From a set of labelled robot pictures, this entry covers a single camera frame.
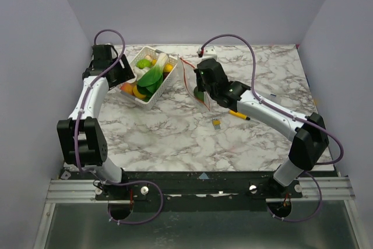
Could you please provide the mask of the dark green cucumber toy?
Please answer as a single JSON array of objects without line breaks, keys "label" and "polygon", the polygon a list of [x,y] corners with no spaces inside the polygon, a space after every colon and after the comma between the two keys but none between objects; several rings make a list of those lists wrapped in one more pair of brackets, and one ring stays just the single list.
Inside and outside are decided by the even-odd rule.
[{"label": "dark green cucumber toy", "polygon": [[204,94],[204,92],[199,91],[198,88],[195,87],[194,90],[193,90],[193,94],[194,94],[194,96],[195,96],[198,100],[200,100],[201,102],[204,102],[204,99],[205,99],[205,94]]}]

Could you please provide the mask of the clear zip bag orange zipper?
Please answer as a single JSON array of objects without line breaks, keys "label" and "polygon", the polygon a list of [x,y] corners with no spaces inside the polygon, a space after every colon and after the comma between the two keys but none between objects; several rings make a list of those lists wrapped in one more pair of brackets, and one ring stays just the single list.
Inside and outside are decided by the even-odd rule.
[{"label": "clear zip bag orange zipper", "polygon": [[202,113],[209,112],[211,110],[210,98],[205,94],[204,102],[198,100],[194,94],[193,90],[197,87],[196,81],[196,67],[189,61],[178,57],[177,62],[177,73],[181,81],[181,85],[186,91],[188,100]]}]

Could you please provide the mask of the white mushroom toy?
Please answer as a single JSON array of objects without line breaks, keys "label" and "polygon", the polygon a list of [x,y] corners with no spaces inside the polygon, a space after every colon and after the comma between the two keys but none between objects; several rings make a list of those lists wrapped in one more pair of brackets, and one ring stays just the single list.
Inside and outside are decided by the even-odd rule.
[{"label": "white mushroom toy", "polygon": [[145,67],[143,69],[138,68],[137,66],[133,67],[133,72],[138,76],[143,76],[145,73],[147,73],[150,70],[150,68]]}]

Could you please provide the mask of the orange peach toy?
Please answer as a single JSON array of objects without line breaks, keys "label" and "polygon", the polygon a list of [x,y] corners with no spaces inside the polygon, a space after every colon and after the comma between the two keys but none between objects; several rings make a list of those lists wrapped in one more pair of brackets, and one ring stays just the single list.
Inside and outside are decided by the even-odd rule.
[{"label": "orange peach toy", "polygon": [[122,92],[125,92],[125,93],[133,96],[133,88],[134,87],[135,87],[134,83],[125,82],[121,85],[120,89],[121,89]]}]

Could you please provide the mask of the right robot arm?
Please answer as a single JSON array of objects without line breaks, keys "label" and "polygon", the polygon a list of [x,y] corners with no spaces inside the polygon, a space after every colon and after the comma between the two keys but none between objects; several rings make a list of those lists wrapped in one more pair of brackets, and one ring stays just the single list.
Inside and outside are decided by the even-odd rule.
[{"label": "right robot arm", "polygon": [[269,193],[280,198],[303,171],[310,171],[329,145],[323,118],[288,110],[262,96],[239,81],[229,81],[222,65],[214,58],[197,64],[198,90],[206,92],[218,105],[254,118],[281,133],[291,142],[288,159],[277,168],[268,183]]}]

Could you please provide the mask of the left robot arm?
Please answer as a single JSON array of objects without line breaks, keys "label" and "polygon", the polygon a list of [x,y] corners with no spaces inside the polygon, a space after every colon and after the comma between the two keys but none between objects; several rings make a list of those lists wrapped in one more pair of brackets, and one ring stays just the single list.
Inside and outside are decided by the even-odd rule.
[{"label": "left robot arm", "polygon": [[98,116],[108,91],[134,77],[123,52],[118,53],[110,44],[94,45],[92,60],[82,73],[79,100],[69,117],[57,123],[64,162],[110,182],[109,192],[116,199],[129,194],[128,179],[123,169],[108,157]]}]

